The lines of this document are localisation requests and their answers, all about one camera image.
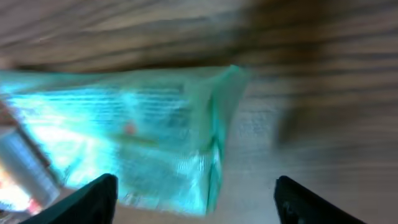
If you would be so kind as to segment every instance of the plastic bag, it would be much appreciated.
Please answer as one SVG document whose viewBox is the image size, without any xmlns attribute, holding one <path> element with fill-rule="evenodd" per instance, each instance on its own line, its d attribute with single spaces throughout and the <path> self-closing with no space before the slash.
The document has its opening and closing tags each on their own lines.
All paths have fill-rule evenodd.
<svg viewBox="0 0 398 224">
<path fill-rule="evenodd" d="M 122 73 L 0 73 L 0 94 L 67 187 L 119 177 L 126 205 L 215 209 L 228 125 L 248 81 L 236 66 Z"/>
</svg>

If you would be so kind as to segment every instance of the wood grain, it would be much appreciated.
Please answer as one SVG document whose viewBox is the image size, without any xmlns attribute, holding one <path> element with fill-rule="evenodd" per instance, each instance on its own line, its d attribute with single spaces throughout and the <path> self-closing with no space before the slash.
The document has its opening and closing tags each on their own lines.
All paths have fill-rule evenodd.
<svg viewBox="0 0 398 224">
<path fill-rule="evenodd" d="M 115 223 L 278 223 L 280 175 L 365 222 L 395 223 L 396 0 L 0 0 L 0 54 L 43 71 L 253 72 L 217 211 L 119 207 Z"/>
</svg>

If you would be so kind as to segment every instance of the wooden table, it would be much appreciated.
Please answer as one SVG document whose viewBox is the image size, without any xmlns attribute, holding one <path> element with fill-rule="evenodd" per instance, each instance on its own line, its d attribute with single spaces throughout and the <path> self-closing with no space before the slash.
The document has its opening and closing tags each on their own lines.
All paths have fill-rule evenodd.
<svg viewBox="0 0 398 224">
<path fill-rule="evenodd" d="M 115 223 L 278 223 L 282 174 L 365 222 L 396 222 L 398 1 L 1 0 L 0 12 L 0 54 L 25 69 L 252 70 L 217 211 L 120 208 Z"/>
</svg>

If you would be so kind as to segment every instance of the wooden surface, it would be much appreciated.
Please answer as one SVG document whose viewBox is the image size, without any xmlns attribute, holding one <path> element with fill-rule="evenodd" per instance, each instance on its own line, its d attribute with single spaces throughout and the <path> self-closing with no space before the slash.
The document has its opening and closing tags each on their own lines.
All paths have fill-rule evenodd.
<svg viewBox="0 0 398 224">
<path fill-rule="evenodd" d="M 120 208 L 115 223 L 278 223 L 282 174 L 365 222 L 396 223 L 398 1 L 0 0 L 0 12 L 0 54 L 23 68 L 253 71 L 217 211 Z"/>
</svg>

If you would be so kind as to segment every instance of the green plastic bag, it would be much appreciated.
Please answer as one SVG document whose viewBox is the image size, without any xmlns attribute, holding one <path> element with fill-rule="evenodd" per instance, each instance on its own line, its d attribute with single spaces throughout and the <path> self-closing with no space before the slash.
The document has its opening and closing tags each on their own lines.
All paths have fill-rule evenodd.
<svg viewBox="0 0 398 224">
<path fill-rule="evenodd" d="M 119 177 L 126 205 L 206 215 L 248 74 L 236 66 L 0 73 L 2 100 L 67 187 Z"/>
</svg>

